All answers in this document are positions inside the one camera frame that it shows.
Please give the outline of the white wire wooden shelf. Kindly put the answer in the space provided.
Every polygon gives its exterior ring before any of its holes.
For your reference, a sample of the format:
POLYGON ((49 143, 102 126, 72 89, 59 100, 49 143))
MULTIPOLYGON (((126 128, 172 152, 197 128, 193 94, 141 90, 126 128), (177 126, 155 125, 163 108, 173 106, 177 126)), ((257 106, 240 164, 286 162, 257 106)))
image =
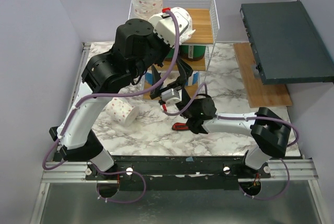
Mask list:
POLYGON ((163 7, 181 7, 188 11, 192 18, 192 37, 182 43, 179 56, 192 69, 193 74, 186 83, 190 96, 205 81, 216 39, 220 29, 216 0, 162 0, 163 7))

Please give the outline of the blue paper roll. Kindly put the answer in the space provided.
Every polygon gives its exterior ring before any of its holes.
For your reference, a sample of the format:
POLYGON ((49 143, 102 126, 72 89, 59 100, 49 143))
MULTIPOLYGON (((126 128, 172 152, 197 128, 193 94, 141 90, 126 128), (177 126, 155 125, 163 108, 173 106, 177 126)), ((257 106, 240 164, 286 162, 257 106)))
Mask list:
POLYGON ((200 72, 193 72, 192 75, 188 78, 186 86, 192 86, 197 84, 199 77, 200 77, 200 72))

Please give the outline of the green roll front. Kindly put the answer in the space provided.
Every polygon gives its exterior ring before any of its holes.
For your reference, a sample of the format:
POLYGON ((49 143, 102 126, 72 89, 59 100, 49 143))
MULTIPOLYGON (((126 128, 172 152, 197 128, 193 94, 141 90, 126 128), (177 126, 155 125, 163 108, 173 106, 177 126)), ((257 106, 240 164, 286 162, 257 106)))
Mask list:
POLYGON ((199 61, 204 58, 206 46, 201 45, 182 45, 180 56, 189 61, 199 61))

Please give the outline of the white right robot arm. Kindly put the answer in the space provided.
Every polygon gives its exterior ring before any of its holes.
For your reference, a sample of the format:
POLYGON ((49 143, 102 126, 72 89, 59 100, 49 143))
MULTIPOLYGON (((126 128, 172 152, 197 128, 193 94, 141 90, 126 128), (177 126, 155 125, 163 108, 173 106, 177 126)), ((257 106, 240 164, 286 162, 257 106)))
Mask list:
POLYGON ((176 64, 179 76, 166 86, 158 70, 151 68, 154 89, 150 91, 150 98, 159 98, 166 115, 170 115, 167 107, 175 105, 177 115, 186 119, 186 126, 194 134, 233 133, 252 137, 256 146, 246 152, 240 165, 240 172, 246 178, 257 174, 270 158, 285 157, 292 128, 289 122, 266 107, 252 113, 218 113, 212 97, 206 92, 196 91, 189 96, 185 85, 193 70, 181 60, 176 64))

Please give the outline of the green roll back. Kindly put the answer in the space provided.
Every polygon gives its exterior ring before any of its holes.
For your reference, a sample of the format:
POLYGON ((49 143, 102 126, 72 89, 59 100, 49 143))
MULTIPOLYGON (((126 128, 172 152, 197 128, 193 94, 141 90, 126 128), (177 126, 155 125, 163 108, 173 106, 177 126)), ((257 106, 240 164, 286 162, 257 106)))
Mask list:
POLYGON ((165 57, 164 61, 170 62, 172 60, 172 58, 173 58, 173 55, 174 55, 174 49, 171 49, 170 52, 165 57))

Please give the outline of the green roll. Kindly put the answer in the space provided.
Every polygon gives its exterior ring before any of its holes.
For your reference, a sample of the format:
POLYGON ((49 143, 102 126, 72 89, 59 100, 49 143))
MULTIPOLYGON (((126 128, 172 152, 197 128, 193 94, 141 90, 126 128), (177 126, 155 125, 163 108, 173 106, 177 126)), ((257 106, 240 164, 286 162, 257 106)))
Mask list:
POLYGON ((170 62, 172 60, 172 58, 173 58, 173 55, 174 55, 174 49, 171 49, 170 52, 165 57, 164 61, 170 62))
POLYGON ((189 61, 199 61, 204 58, 206 46, 201 45, 182 45, 180 56, 189 61))

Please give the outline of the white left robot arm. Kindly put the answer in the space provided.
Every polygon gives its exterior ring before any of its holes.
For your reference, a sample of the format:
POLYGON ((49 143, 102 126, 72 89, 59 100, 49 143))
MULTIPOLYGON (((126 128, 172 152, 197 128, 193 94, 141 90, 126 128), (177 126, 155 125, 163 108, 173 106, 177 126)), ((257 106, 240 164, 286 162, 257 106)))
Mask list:
POLYGON ((179 13, 134 18, 118 26, 112 48, 93 56, 81 74, 82 82, 74 104, 60 126, 51 127, 51 138, 61 144, 64 161, 90 161, 105 180, 115 176, 110 153, 102 146, 92 126, 103 108, 119 91, 135 83, 147 69, 163 65, 172 47, 191 38, 191 18, 179 13))

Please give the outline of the pink dotted roll front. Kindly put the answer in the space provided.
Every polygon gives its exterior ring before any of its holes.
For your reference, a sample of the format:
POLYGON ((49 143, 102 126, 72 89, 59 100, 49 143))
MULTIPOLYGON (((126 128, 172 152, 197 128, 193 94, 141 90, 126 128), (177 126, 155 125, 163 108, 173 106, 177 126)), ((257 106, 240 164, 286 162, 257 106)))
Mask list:
POLYGON ((190 27, 193 27, 193 21, 189 14, 189 12, 181 7, 173 7, 171 9, 172 13, 177 19, 177 23, 179 26, 179 31, 183 29, 189 29, 190 27))

